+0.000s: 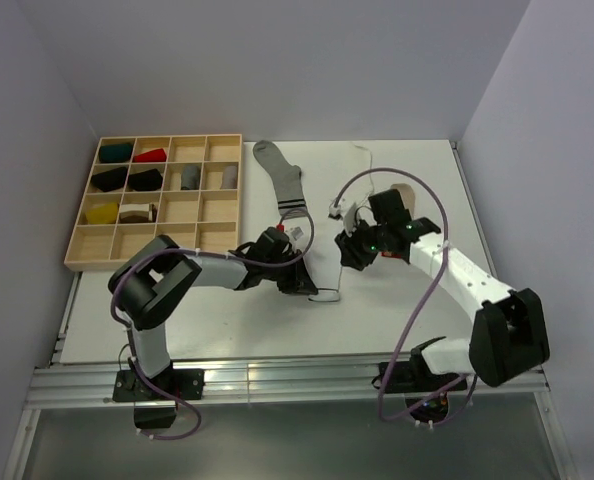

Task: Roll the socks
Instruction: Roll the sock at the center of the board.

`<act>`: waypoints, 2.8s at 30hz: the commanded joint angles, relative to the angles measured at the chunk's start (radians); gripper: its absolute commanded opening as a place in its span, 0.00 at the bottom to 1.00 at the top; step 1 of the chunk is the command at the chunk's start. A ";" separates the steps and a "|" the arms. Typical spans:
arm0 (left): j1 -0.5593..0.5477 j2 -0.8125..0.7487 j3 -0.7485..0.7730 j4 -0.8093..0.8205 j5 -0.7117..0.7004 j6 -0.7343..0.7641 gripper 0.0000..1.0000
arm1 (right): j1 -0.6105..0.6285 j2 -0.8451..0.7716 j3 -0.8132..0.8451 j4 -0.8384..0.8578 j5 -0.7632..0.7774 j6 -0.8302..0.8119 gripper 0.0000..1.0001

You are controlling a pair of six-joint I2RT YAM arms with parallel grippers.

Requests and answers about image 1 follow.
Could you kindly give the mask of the white striped sock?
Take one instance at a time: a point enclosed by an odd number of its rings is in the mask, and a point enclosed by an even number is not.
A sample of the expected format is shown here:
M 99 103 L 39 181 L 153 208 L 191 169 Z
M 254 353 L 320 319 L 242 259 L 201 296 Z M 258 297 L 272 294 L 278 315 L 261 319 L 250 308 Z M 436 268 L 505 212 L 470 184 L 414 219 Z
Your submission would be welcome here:
M 328 214 L 315 220 L 314 240 L 305 255 L 308 273 L 317 289 L 308 296 L 311 302 L 336 303 L 341 298 L 341 252 L 335 243 L 341 231 L 341 222 Z

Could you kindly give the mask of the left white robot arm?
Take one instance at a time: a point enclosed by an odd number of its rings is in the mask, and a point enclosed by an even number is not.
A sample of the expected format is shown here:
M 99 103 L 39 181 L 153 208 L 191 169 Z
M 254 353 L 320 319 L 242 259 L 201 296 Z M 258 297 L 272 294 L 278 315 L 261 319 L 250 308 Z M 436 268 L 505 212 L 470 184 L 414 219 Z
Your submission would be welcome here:
M 139 370 L 136 388 L 149 399 L 170 391 L 165 322 L 191 288 L 244 291 L 270 281 L 283 294 L 316 294 L 304 256 L 277 227 L 223 254 L 181 248 L 168 235 L 155 237 L 108 282 L 111 316 L 128 329 Z

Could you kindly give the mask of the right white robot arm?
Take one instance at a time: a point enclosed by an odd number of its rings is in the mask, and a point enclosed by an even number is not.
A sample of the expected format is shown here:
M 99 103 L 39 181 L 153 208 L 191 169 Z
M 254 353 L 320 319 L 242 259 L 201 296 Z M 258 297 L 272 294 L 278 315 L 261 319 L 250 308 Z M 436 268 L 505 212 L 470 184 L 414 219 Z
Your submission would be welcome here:
M 452 247 L 441 228 L 414 218 L 398 191 L 369 198 L 374 221 L 367 223 L 355 204 L 336 203 L 330 217 L 344 223 L 335 243 L 341 264 L 357 271 L 383 253 L 393 254 L 428 275 L 462 308 L 472 327 L 467 338 L 438 337 L 411 352 L 410 378 L 420 389 L 434 388 L 446 374 L 474 374 L 498 387 L 550 358 L 540 297 L 516 290 L 482 270 Z

